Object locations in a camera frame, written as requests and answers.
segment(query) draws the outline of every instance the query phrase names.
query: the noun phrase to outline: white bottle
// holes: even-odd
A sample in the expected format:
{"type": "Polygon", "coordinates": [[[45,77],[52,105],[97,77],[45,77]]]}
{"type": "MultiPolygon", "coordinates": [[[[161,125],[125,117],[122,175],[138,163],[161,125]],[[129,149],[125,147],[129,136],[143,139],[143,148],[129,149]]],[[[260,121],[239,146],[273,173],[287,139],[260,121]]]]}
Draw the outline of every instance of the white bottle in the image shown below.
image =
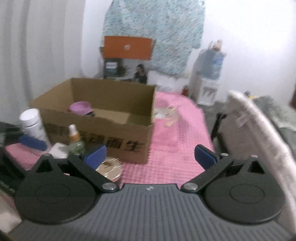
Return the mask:
{"type": "Polygon", "coordinates": [[[28,109],[24,111],[20,115],[20,121],[25,134],[40,141],[44,141],[48,146],[50,145],[38,109],[28,109]]]}

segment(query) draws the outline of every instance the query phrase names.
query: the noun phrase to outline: person in black shirt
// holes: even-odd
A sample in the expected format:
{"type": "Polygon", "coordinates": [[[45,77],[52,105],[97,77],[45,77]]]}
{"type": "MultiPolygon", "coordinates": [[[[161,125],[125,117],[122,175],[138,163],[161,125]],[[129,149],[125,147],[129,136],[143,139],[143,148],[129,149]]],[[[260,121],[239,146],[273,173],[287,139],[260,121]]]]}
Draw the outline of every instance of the person in black shirt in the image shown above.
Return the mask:
{"type": "Polygon", "coordinates": [[[139,64],[136,68],[137,72],[134,75],[134,81],[141,84],[147,84],[147,75],[143,64],[139,64]]]}

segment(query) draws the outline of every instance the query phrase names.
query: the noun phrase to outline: pink mat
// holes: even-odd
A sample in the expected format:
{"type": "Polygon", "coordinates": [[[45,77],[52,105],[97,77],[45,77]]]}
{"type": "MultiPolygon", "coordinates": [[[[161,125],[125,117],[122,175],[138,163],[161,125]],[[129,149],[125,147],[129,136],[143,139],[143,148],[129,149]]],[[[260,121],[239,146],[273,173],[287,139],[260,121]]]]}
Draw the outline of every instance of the pink mat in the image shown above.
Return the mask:
{"type": "MultiPolygon", "coordinates": [[[[123,164],[121,183],[176,183],[180,187],[204,171],[194,159],[194,148],[197,144],[210,150],[213,147],[202,110],[196,108],[186,97],[158,92],[155,107],[169,106],[177,109],[178,123],[169,127],[173,130],[169,135],[152,137],[146,165],[123,164]]],[[[155,128],[158,128],[159,132],[162,127],[155,123],[155,128]]],[[[27,170],[31,169],[40,157],[24,149],[21,144],[7,146],[6,149],[27,170]]]]}

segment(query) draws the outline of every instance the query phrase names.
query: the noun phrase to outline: pink tablecloth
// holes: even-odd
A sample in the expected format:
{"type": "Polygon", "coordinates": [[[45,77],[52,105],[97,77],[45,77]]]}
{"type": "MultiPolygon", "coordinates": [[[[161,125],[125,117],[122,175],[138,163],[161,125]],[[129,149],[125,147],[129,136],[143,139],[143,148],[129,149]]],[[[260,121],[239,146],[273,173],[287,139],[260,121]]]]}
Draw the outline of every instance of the pink tablecloth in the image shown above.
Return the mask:
{"type": "MultiPolygon", "coordinates": [[[[171,135],[152,137],[146,165],[124,163],[121,183],[176,183],[180,186],[204,171],[194,159],[194,148],[197,144],[210,150],[213,147],[202,110],[186,97],[158,92],[155,107],[169,106],[175,107],[179,114],[174,131],[171,135]]],[[[39,155],[28,152],[21,144],[7,146],[7,151],[25,169],[32,168],[39,158],[39,155]]]]}

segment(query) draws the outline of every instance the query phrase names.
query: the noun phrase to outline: silver bolt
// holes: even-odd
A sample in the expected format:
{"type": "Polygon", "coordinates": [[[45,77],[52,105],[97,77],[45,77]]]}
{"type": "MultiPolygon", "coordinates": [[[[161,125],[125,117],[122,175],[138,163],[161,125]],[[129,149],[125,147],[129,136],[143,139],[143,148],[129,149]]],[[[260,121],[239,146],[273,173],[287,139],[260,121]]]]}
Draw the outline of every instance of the silver bolt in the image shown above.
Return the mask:
{"type": "Polygon", "coordinates": [[[194,191],[194,190],[198,189],[198,185],[195,183],[185,183],[183,187],[189,191],[194,191]]]}
{"type": "Polygon", "coordinates": [[[102,188],[108,191],[114,190],[117,188],[117,185],[115,183],[104,183],[102,185],[102,188]]]}

